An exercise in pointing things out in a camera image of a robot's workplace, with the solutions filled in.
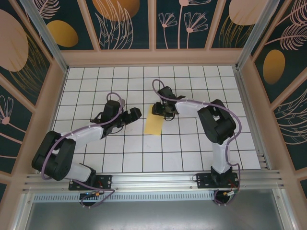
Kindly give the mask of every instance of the white arm segment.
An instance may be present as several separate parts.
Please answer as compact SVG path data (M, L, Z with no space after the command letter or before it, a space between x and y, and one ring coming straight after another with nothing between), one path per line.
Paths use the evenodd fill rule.
M104 129L101 128L100 126L99 127L89 127L67 138L70 138L76 141L75 150L77 150L80 147L86 145L87 143L91 141L99 140L102 137L103 131ZM85 167L84 165L72 162L71 169L69 170L65 178L85 182L87 181L90 174L91 174L91 170L89 168Z
M181 115L199 118L197 111L199 111L201 108L207 107L207 105L202 105L193 102L177 102L175 104L175 107L177 112ZM225 148L227 141L228 139L226 139L222 145L219 145L217 143L212 143L212 149L213 149L212 167L219 174L226 172L230 168L230 166L226 162L226 156L225 156Z

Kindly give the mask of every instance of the mounting plate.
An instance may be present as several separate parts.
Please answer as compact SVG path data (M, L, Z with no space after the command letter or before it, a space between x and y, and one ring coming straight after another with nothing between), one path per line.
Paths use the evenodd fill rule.
M111 189L111 185L112 185L112 175L97 175L96 176L96 183L94 187ZM89 191L90 189L82 185L79 185L74 181L70 181L68 190L70 191Z
M238 175L235 172L229 174L224 183L221 183L219 186L213 181L211 173L198 173L193 178L197 182L197 188L231 188L231 183L229 180L236 186L239 186Z

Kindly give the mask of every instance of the white tile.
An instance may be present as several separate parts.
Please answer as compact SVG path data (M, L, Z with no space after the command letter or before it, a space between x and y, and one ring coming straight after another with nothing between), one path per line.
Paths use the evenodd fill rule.
M176 97L185 96L184 99L193 99L192 90L176 90L173 93L176 93Z
M142 152L143 137L142 136L125 136L124 152Z
M124 99L126 104L127 104L127 91L113 91L112 92L115 92L117 93L121 99ZM114 101L118 101L119 98L118 96L116 96L115 94L111 94L111 97L110 97L111 100L114 100Z
M111 91L112 89L112 79L98 79L97 81L97 91Z
M139 173L143 168L143 154L141 153L125 153L123 173Z
M143 78L131 78L128 80L128 90L143 90Z
M144 86L143 86L144 90L153 90L153 80L154 79L155 78L144 78ZM157 82L155 82L154 86L157 90L159 89Z
M256 151L240 151L243 169L261 169Z
M121 173L123 168L123 154L105 154L103 173Z
M227 102L241 102L239 90L224 90Z
M219 77L220 76L217 66L204 66L203 70L205 71L206 77Z
M161 172L162 154L161 153L144 153L143 154L143 171L144 172Z
M220 76L221 77L233 77L234 71L231 66L219 66Z
M188 66L174 66L174 71L176 78L186 78L190 76Z
M86 145L86 153L104 153L105 144L106 144L105 138L91 141Z
M199 119L196 119L196 124L197 124L198 133L205 133L205 131L203 130L201 121Z
M222 80L224 89L237 89L238 88L235 78L222 77L221 80Z
M53 130L57 133L69 132L71 130L72 121L56 121Z
M95 91L96 84L96 79L84 79L82 80L80 91Z
M221 78L206 78L208 89L222 89Z
M154 91L144 91L144 104L154 104L160 101L159 96Z
M78 92L80 90L81 80L67 80L65 84L65 92Z
M202 66L189 66L190 77L204 77Z
M84 68L70 68L67 79L82 79Z
M181 134L197 133L197 126L196 126L195 118L179 119L179 127L180 127Z
M129 67L129 78L143 78L144 67Z
M90 123L89 120L74 120L72 123L72 127L71 130L76 130L85 126L88 126L88 124Z
M197 134L183 134L180 135L181 149L186 151L200 151L200 143Z
M239 120L241 121L241 125L242 125L242 133L250 133L250 129L248 126L248 120L246 117L239 117ZM239 131L239 124L237 122L237 120L234 118L234 121L236 123L236 129L235 129L235 133L237 133Z
M173 78L174 77L174 67L159 66L159 76L160 78Z
M92 114L92 105L77 105L74 120L89 120Z
M99 68L98 78L113 78L113 67L101 67Z
M77 104L93 104L95 92L80 92Z
M162 135L163 152L181 152L179 135Z
M181 152L163 153L163 171L164 172L182 171Z
M84 164L95 169L96 173L102 173L103 154L86 154Z
M77 104L79 92L64 92L61 100L61 105Z
M84 154L85 153L85 147L86 145L81 146L80 148L75 149L74 153L75 154Z
M59 112L57 120L72 120L75 114L75 105L61 105L59 107Z
M191 85L193 90L204 90L207 88L205 78L191 78Z
M201 152L201 159L204 171L211 170L213 164L213 152Z
M124 151L124 136L107 136L105 153L122 153Z
M112 91L116 90L127 90L128 79L113 79Z
M170 87L172 91L174 92L175 90L175 79L174 78L160 78L160 80L164 83L164 86Z
M200 102L210 102L208 90L192 90L193 99Z
M103 104L94 105L92 108L91 119L94 119L100 112L104 111L105 106Z
M164 121L162 127L162 134L179 134L178 118L172 121Z
M161 136L147 135L143 140L143 152L161 152Z
M254 150L254 142L250 133L241 133L237 138L239 150Z
M98 78L99 68L85 68L83 79L96 79Z
M143 119L138 119L125 126L125 135L142 135Z
M176 90L190 90L190 78L175 78Z
M200 152L183 152L183 171L202 171Z
M106 96L109 91L97 91L95 92L94 104L106 104Z
M226 102L224 90L208 90L210 102L213 102L216 99Z
M199 134L201 151L212 151L212 142L205 134Z
M74 163L81 163L83 164L84 161L84 154L74 154L72 157L72 162Z
M113 78L128 78L129 67L114 67Z
M143 105L143 118L146 119L148 112L151 113L152 111L149 111L150 104L144 104Z
M143 91L128 91L128 104L142 104L143 103Z
M239 163L240 169L242 169L241 159L240 159L240 155L239 155L239 152L238 152L238 151L230 151L228 157L229 157L229 162L230 162L231 164L237 164L237 163ZM233 168L234 170L237 170L237 169L238 169L238 166L232 166L232 168Z
M144 77L145 78L158 78L159 77L159 67L158 66L144 67Z
M227 103L228 109L237 116L246 116L242 103Z

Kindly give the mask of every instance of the metal floor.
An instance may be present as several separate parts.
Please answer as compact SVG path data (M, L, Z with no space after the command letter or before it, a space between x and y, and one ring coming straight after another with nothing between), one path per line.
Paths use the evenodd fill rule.
M271 190L241 191L229 206L211 200L35 203L27 230L283 230Z

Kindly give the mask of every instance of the yellow paper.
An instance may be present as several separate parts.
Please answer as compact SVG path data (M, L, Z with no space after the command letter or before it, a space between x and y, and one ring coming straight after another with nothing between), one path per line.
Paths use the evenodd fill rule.
M149 111L146 119L144 134L160 136L164 118L162 116L152 114L153 106L149 106Z

